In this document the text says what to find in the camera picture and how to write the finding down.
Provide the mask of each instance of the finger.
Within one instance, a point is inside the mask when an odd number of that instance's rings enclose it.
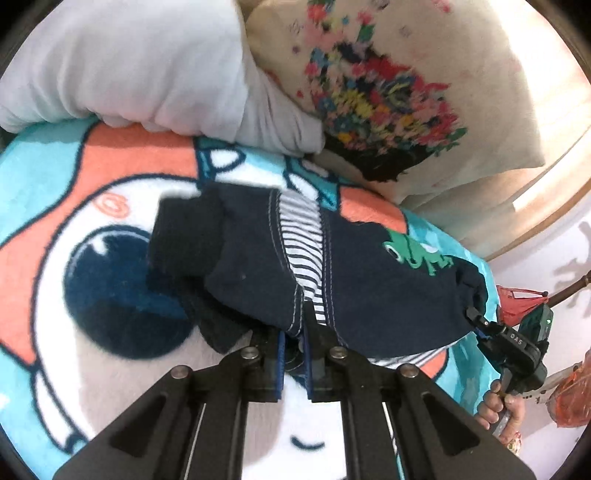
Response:
[[[488,408],[484,402],[480,402],[478,404],[477,412],[478,415],[480,415],[488,423],[496,423],[499,421],[499,414]]]
[[[499,440],[506,445],[513,439],[523,423],[525,418],[525,400],[521,397],[507,395],[505,397],[505,405],[507,410],[511,412],[511,419],[507,422],[507,426],[499,436]]]
[[[495,412],[500,412],[503,409],[503,401],[499,395],[490,390],[484,394],[483,400],[486,406]]]
[[[487,430],[491,428],[491,424],[483,419],[480,415],[474,415],[475,420]]]
[[[491,383],[491,390],[494,393],[499,393],[501,391],[501,380],[493,380]]]

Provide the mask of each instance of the fleece blanket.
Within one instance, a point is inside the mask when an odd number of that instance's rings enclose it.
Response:
[[[465,258],[486,278],[486,316],[495,320],[498,296],[484,261],[306,160],[137,125],[112,129],[92,118],[28,128],[0,156],[0,424],[40,480],[171,367],[219,362],[198,329],[178,321],[178,303],[144,281],[159,198],[194,195],[208,181],[291,188],[349,219]],[[117,289],[122,283],[134,286],[125,289],[132,296]],[[117,306],[108,318],[83,314],[84,305],[105,298]],[[129,312],[145,322],[126,323]],[[134,344],[109,348],[129,328],[137,329]],[[380,362],[401,361],[419,365],[471,413],[498,376],[474,334],[447,349]],[[243,478],[278,475],[346,476],[340,405],[312,405],[291,377],[282,402],[249,409]]]

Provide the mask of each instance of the white pillow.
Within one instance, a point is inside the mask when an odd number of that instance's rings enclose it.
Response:
[[[64,0],[0,79],[0,126],[91,113],[287,154],[323,145],[256,67],[233,0]]]
[[[544,164],[489,0],[265,0],[246,33],[257,64],[322,118],[316,161],[389,200]]]

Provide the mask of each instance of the blue gripper pad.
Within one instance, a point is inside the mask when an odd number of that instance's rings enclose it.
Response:
[[[312,354],[308,348],[308,328],[304,322],[304,381],[306,383],[306,391],[308,392],[308,400],[312,400]]]
[[[281,399],[283,391],[283,379],[285,375],[285,332],[279,331],[277,339],[277,378],[275,379],[275,396],[277,400]]]

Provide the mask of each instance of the striped fabric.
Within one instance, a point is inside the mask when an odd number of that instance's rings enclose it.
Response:
[[[279,220],[285,253],[304,298],[314,303],[316,321],[326,325],[322,296],[322,223],[317,202],[286,190],[279,199]]]
[[[447,346],[436,348],[435,350],[429,350],[428,352],[423,353],[416,353],[415,355],[405,355],[405,356],[396,356],[393,358],[383,358],[383,359],[375,359],[369,358],[369,361],[372,362],[374,365],[379,365],[381,367],[387,367],[396,369],[400,367],[402,364],[413,364],[417,367],[422,367],[430,360],[434,359],[437,355],[439,355],[444,350],[447,350],[451,346],[455,345],[456,342],[451,343]]]

